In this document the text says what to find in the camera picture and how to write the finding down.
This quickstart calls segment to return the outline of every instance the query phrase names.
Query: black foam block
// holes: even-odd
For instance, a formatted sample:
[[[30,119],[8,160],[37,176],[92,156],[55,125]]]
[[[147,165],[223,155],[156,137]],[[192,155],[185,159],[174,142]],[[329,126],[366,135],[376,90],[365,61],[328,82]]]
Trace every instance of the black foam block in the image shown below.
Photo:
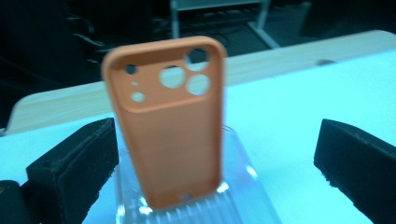
[[[396,147],[354,126],[324,119],[314,164],[374,223],[396,223]]]
[[[32,223],[23,200],[20,185],[15,181],[0,181],[0,223]]]
[[[29,185],[46,210],[42,223],[81,223],[118,162],[114,119],[103,119],[77,130],[30,164]]]

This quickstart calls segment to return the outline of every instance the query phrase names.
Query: white table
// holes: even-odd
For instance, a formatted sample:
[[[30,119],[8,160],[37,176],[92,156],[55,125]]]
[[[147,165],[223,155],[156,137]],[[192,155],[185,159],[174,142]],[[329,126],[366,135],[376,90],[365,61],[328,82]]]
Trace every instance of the white table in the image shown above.
[[[283,223],[371,223],[314,166],[322,119],[355,125],[396,145],[396,50],[226,88],[224,123],[234,128]],[[98,115],[0,138],[1,179]],[[114,183],[85,223],[115,223]]]

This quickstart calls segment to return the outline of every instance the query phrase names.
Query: clear plastic stand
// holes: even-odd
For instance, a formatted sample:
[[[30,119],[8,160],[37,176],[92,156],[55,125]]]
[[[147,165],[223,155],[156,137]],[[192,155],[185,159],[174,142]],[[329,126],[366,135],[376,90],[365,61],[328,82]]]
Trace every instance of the clear plastic stand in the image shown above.
[[[281,223],[236,133],[225,126],[223,133],[223,181],[217,191],[158,211],[147,205],[128,151],[120,147],[117,223]]]

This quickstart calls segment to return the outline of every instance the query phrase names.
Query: phone case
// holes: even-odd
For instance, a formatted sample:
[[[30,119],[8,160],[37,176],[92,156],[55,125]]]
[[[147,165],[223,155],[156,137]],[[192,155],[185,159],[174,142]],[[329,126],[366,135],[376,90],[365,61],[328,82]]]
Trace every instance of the phone case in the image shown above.
[[[195,49],[206,52],[205,67],[188,63]],[[120,47],[104,59],[107,90],[151,208],[219,186],[225,54],[216,40],[196,36]]]

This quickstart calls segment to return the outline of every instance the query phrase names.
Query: orange phone case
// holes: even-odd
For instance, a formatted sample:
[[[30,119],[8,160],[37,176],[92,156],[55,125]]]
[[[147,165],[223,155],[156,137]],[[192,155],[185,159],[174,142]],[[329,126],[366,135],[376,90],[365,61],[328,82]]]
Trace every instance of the orange phone case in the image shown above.
[[[207,53],[205,68],[187,66],[193,49]],[[202,197],[219,186],[225,54],[216,40],[196,36],[120,47],[104,59],[107,90],[154,209]]]

